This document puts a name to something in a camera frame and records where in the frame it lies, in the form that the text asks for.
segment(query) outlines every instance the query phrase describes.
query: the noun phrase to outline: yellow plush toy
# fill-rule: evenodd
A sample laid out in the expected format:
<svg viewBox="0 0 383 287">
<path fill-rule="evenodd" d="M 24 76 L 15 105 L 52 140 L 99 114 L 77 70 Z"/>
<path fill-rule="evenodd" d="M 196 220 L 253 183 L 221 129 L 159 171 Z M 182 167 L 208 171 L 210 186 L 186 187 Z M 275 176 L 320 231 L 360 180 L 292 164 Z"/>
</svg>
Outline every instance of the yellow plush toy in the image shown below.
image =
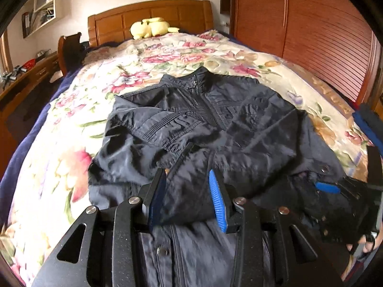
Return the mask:
<svg viewBox="0 0 383 287">
<path fill-rule="evenodd" d="M 161 17 L 154 17 L 137 21 L 130 27 L 130 33 L 135 40 L 150 38 L 152 35 L 164 35 L 168 32 L 176 33 L 179 28 L 170 27 Z"/>
</svg>

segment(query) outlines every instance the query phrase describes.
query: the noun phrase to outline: screw head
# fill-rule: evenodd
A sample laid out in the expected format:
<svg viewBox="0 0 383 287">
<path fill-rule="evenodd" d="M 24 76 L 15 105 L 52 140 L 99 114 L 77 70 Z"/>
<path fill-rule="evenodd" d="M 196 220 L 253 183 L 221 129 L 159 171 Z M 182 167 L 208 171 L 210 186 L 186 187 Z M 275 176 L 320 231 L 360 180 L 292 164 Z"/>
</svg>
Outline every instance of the screw head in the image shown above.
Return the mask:
<svg viewBox="0 0 383 287">
<path fill-rule="evenodd" d="M 288 209 L 286 206 L 279 207 L 278 211 L 281 215 L 288 215 L 290 213 L 290 209 Z"/>
<path fill-rule="evenodd" d="M 128 202 L 129 204 L 135 205 L 139 204 L 139 202 L 141 202 L 141 199 L 138 196 L 132 196 L 131 198 L 129 198 Z"/>
<path fill-rule="evenodd" d="M 85 209 L 85 212 L 87 214 L 93 214 L 97 211 L 97 207 L 96 206 L 88 206 L 86 209 Z"/>
<path fill-rule="evenodd" d="M 246 199 L 245 197 L 243 197 L 243 196 L 239 196 L 239 197 L 236 197 L 236 198 L 234 199 L 234 202 L 235 202 L 236 204 L 238 204 L 238 205 L 244 205 L 244 204 L 246 204 L 247 199 Z"/>
</svg>

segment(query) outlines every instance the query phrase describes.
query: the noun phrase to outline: wardrobe door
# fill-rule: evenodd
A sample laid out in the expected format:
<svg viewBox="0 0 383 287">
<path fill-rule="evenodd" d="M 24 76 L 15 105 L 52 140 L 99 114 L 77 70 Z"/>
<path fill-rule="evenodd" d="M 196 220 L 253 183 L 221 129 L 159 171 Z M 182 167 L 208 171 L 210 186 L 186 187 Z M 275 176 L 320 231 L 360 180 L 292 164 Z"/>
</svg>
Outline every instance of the wardrobe door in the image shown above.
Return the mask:
<svg viewBox="0 0 383 287">
<path fill-rule="evenodd" d="M 256 51 L 282 56 L 288 0 L 231 0 L 231 33 Z"/>
<path fill-rule="evenodd" d="M 283 58 L 359 104 L 368 97 L 379 43 L 349 0 L 288 0 Z"/>
</svg>

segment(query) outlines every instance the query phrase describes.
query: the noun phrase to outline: metal snap button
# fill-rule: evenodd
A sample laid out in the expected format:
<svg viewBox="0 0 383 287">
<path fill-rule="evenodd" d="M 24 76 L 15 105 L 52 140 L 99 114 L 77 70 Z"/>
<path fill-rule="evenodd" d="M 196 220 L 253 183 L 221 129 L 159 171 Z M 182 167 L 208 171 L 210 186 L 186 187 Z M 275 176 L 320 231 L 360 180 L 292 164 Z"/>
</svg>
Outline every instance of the metal snap button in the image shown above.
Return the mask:
<svg viewBox="0 0 383 287">
<path fill-rule="evenodd" d="M 166 248 L 161 246 L 157 248 L 157 255 L 159 255 L 160 257 L 165 257 L 168 254 L 169 254 L 169 250 L 167 250 Z"/>
<path fill-rule="evenodd" d="M 327 166 L 327 165 L 323 165 L 321 171 L 322 171 L 324 174 L 326 174 L 326 173 L 329 171 L 328 166 Z"/>
</svg>

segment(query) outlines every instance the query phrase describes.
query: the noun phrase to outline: floral bedspread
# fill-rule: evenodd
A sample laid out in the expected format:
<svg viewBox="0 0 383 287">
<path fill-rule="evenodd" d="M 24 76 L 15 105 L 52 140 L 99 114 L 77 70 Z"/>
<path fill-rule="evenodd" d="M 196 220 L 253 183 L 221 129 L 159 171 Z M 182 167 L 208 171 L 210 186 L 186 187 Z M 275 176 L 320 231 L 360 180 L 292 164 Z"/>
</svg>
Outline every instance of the floral bedspread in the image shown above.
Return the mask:
<svg viewBox="0 0 383 287">
<path fill-rule="evenodd" d="M 211 30 L 129 40 L 90 52 L 70 88 L 51 103 L 27 154 L 0 252 L 27 286 L 52 248 L 90 205 L 87 168 L 101 148 L 114 96 L 179 77 L 200 66 L 214 73 L 257 78 L 297 108 L 334 150 L 346 173 L 366 179 L 368 139 L 352 109 L 325 83 L 299 66 L 230 42 Z"/>
</svg>

